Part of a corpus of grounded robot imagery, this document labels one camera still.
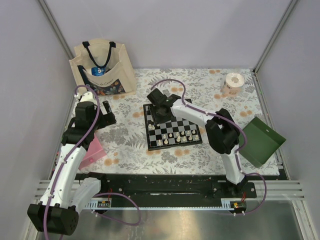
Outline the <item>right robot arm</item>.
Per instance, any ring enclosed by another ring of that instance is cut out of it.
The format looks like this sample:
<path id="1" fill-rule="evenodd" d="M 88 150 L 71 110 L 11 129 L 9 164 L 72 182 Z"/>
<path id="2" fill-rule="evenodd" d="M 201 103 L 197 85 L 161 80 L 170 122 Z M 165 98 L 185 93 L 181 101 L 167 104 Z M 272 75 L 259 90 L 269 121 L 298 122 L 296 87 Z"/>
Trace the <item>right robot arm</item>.
<path id="1" fill-rule="evenodd" d="M 233 198 L 239 198 L 245 193 L 246 187 L 242 183 L 245 174 L 241 170 L 237 153 L 239 136 L 243 130 L 235 124 L 226 109 L 209 112 L 185 101 L 182 96 L 166 96 L 157 88 L 147 95 L 147 99 L 151 103 L 150 113 L 155 123 L 162 124 L 176 117 L 204 128 L 210 147 L 221 155 L 226 179 L 230 182 L 227 186 L 228 194 Z"/>

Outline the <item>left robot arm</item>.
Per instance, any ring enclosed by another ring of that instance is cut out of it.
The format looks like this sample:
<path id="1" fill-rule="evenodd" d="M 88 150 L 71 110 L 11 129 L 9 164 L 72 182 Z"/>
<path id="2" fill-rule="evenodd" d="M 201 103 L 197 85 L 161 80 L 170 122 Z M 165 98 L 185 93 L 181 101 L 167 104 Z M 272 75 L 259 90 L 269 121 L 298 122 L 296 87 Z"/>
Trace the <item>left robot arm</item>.
<path id="1" fill-rule="evenodd" d="M 72 235 L 85 205 L 94 196 L 102 198 L 109 191 L 105 174 L 89 173 L 80 187 L 72 192 L 78 168 L 95 138 L 95 131 L 117 122 L 109 102 L 105 100 L 102 104 L 101 108 L 92 101 L 76 105 L 75 116 L 62 136 L 59 159 L 51 181 L 39 203 L 28 207 L 28 217 L 46 237 L 50 233 Z"/>

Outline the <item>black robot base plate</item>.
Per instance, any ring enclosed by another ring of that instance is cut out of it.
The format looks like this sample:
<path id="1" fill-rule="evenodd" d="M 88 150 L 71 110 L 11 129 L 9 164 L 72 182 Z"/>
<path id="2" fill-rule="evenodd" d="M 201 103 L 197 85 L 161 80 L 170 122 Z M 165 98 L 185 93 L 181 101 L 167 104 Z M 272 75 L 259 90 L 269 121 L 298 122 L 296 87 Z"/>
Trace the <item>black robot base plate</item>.
<path id="1" fill-rule="evenodd" d="M 111 207 L 131 207 L 130 198 L 139 208 L 220 207 L 222 199 L 255 199 L 254 183 L 245 180 L 233 186 L 224 176 L 167 174 L 78 173 L 77 181 L 97 178 L 101 193 L 109 196 Z"/>

